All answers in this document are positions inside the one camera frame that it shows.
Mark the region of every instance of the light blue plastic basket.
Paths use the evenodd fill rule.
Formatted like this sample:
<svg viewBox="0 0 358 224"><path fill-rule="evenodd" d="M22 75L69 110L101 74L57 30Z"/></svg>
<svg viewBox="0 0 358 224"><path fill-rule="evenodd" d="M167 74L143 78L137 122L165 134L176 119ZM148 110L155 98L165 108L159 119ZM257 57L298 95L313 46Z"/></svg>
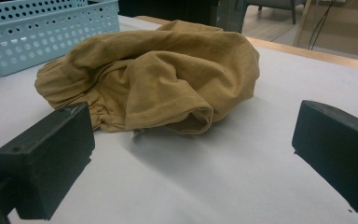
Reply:
<svg viewBox="0 0 358 224"><path fill-rule="evenodd" d="M0 76L61 57L90 36L118 32L117 13L117 0L0 3Z"/></svg>

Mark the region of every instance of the cloth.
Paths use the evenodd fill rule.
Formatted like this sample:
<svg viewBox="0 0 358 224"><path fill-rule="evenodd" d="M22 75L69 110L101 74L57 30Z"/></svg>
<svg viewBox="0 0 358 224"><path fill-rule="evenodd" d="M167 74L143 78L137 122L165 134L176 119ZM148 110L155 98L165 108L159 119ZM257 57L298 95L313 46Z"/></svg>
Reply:
<svg viewBox="0 0 358 224"><path fill-rule="evenodd" d="M253 96L258 58L240 34L173 21L90 37L39 69L35 87L54 108L88 102L94 129L196 134Z"/></svg>

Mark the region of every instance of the white table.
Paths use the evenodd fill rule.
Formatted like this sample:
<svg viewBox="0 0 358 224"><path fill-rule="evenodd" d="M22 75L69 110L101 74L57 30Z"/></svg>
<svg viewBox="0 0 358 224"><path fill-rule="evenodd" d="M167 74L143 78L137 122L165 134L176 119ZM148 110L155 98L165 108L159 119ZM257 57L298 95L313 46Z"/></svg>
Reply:
<svg viewBox="0 0 358 224"><path fill-rule="evenodd" d="M124 17L120 24L123 31L158 27ZM302 100L358 117L358 70L256 48L255 97L207 133L96 131L91 163L48 223L358 223L291 146ZM39 67L0 77L0 146L53 111L34 89ZM9 218L47 223L15 211Z"/></svg>

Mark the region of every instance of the wooden table edge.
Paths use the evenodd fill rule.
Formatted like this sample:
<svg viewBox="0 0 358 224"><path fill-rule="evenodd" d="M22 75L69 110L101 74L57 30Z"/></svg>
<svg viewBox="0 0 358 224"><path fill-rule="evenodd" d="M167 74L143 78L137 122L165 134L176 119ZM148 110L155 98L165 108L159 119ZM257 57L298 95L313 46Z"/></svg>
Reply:
<svg viewBox="0 0 358 224"><path fill-rule="evenodd" d="M166 20L153 18L153 17L148 17L148 16L137 16L137 17L134 17L134 18L138 19L138 20L142 20L142 21L150 21L150 22L153 22L153 23L161 24L161 25L166 24L166 23L169 22L169 21L166 21ZM337 55L334 55L334 54L328 54L328 53L323 53L323 52L319 52L319 51L313 51L313 50L309 50L309 49L296 48L296 47L293 47L293 46L272 43L272 42L268 42L268 41L265 41L265 40L251 38L251 37L246 37L246 38L249 40L249 42L252 45L258 46L258 47L261 47L261 48L274 49L274 50L277 50L277 51L290 53L290 54L294 54L294 55L305 57L305 58L310 58L310 59L323 61L323 62L327 62L327 63L340 64L340 65L344 65L344 66L353 67L353 68L358 69L358 60L357 59L346 58L346 57L337 56Z"/></svg>

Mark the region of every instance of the gray chair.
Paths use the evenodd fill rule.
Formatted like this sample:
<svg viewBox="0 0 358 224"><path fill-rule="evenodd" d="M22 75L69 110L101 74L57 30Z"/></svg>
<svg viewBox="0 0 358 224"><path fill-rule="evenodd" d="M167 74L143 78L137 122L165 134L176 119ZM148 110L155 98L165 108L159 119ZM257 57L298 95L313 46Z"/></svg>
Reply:
<svg viewBox="0 0 358 224"><path fill-rule="evenodd" d="M272 7L292 11L293 24L296 24L296 6L304 5L307 0L248 0L245 7L245 13L248 6L258 6L261 11L262 7Z"/></svg>

